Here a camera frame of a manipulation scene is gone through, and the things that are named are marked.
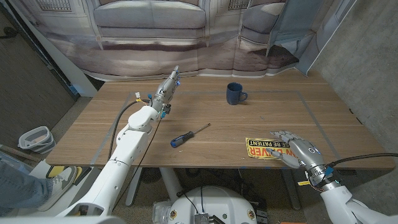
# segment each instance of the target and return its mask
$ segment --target table leg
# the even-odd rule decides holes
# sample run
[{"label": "table leg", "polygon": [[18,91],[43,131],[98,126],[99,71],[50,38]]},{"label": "table leg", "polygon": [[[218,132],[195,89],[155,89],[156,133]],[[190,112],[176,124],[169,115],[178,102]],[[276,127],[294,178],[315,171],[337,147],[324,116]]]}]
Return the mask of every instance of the table leg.
[{"label": "table leg", "polygon": [[175,175],[173,168],[160,167],[159,169],[162,173],[164,185],[166,185],[170,200],[172,203],[174,203],[178,199],[177,194],[182,191],[182,187],[178,181],[177,175]]},{"label": "table leg", "polygon": [[132,203],[134,202],[134,199],[136,197],[137,190],[138,190],[139,178],[141,176],[142,167],[138,167],[138,168],[135,167],[133,170],[133,173],[135,173],[136,170],[137,170],[137,173],[134,176],[134,178],[131,180],[130,185],[129,185],[129,191],[127,193],[127,198],[126,198],[127,206],[132,205]]},{"label": "table leg", "polygon": [[282,170],[282,177],[284,178],[285,186],[287,189],[287,193],[289,195],[290,203],[294,210],[300,210],[300,200],[299,196],[297,195],[295,182],[293,179],[293,174],[291,170],[284,169]]}]

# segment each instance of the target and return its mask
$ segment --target blue screwdriver handle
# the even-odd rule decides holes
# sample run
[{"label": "blue screwdriver handle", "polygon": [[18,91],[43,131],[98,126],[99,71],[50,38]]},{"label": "blue screwdriver handle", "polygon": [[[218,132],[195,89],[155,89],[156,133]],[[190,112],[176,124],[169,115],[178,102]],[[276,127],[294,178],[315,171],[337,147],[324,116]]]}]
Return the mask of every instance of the blue screwdriver handle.
[{"label": "blue screwdriver handle", "polygon": [[179,147],[181,146],[184,142],[188,141],[188,139],[192,138],[193,135],[195,135],[193,133],[193,131],[188,132],[187,134],[183,134],[175,139],[173,139],[170,144],[172,145],[172,147]]}]

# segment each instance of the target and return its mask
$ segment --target jeans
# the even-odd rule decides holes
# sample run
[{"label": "jeans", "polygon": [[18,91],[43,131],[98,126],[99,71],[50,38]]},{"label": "jeans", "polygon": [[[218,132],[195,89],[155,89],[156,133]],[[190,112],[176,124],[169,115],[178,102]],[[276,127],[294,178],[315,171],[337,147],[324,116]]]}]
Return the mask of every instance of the jeans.
[{"label": "jeans", "polygon": [[43,205],[52,192],[50,179],[38,179],[0,161],[0,217],[14,208]]}]

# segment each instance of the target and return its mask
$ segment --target white bin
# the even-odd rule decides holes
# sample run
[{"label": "white bin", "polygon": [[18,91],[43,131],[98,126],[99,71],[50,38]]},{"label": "white bin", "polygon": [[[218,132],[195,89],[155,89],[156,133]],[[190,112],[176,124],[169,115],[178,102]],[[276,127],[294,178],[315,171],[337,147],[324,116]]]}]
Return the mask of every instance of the white bin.
[{"label": "white bin", "polygon": [[55,147],[55,141],[48,127],[41,126],[19,137],[18,147],[45,154]]}]

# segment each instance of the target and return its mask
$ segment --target white robotic arm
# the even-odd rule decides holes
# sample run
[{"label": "white robotic arm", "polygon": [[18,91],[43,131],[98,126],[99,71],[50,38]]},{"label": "white robotic arm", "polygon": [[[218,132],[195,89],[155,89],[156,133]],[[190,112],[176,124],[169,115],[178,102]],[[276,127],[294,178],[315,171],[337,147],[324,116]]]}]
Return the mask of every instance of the white robotic arm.
[{"label": "white robotic arm", "polygon": [[298,157],[281,154],[267,148],[273,156],[281,159],[289,167],[298,169],[303,166],[310,173],[313,185],[321,187],[321,197],[326,205],[330,220],[336,224],[375,224],[385,219],[398,220],[369,209],[364,203],[352,198],[351,192],[341,185],[325,166],[320,151],[311,142],[302,139],[289,131],[271,132],[290,145],[290,149]]},{"label": "white robotic arm", "polygon": [[128,124],[116,137],[117,147],[91,189],[79,201],[58,214],[71,216],[84,211],[87,215],[110,215],[132,162],[145,151],[151,121],[170,111],[169,102],[180,84],[178,66],[162,84],[149,106],[143,106],[129,117]]}]

